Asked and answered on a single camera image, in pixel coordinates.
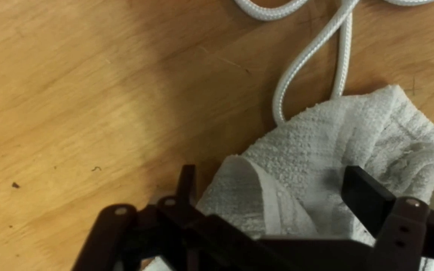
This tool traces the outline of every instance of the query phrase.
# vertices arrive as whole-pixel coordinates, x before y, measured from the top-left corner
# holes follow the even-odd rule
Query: black plastic object
[[[417,271],[434,257],[434,210],[413,198],[395,198],[358,166],[348,166],[343,201],[377,237],[369,246],[351,239],[251,239],[217,215],[191,206],[194,166],[185,165],[176,195],[135,210],[101,210],[74,271],[135,271],[147,257],[175,271]]]

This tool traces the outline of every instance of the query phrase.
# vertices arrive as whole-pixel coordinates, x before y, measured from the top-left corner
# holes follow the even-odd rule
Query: textured fabric
[[[396,195],[434,206],[434,123],[398,85],[318,103],[226,157],[197,207],[253,237],[372,243],[339,195],[346,165],[363,166]],[[423,269],[434,269],[434,260],[423,260]]]

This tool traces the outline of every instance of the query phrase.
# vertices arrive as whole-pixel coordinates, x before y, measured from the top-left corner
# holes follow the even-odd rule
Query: wooden table
[[[398,82],[434,120],[434,4],[361,1],[346,93]],[[0,271],[69,269],[102,206],[172,192],[184,162],[202,190],[273,127],[280,72],[336,7],[264,23],[230,0],[0,0]],[[288,115],[327,99],[334,58],[336,40]]]

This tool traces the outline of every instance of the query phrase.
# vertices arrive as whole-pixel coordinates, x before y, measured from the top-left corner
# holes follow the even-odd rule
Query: white cord
[[[251,0],[235,0],[235,2],[250,16],[261,20],[276,20],[285,17],[300,8],[307,0],[289,0],[277,7],[262,7]],[[339,32],[339,55],[337,69],[333,84],[331,97],[342,96],[348,76],[351,58],[351,37],[352,37],[352,8],[358,0],[342,0],[340,7],[334,16],[325,23],[318,35],[294,58],[285,73],[280,76],[273,96],[273,117],[277,124],[285,121],[283,97],[297,72],[309,61],[309,58],[340,28]],[[386,0],[396,5],[419,5],[434,0]]]

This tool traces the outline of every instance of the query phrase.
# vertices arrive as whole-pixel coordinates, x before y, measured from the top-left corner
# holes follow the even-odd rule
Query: wooden surface
[[[230,0],[0,0],[0,271],[69,269],[102,206],[172,192],[182,162],[202,190],[273,127],[280,72],[336,7],[262,23]],[[434,120],[434,4],[361,0],[354,25],[346,93],[398,82]],[[334,56],[288,114],[327,97]]]

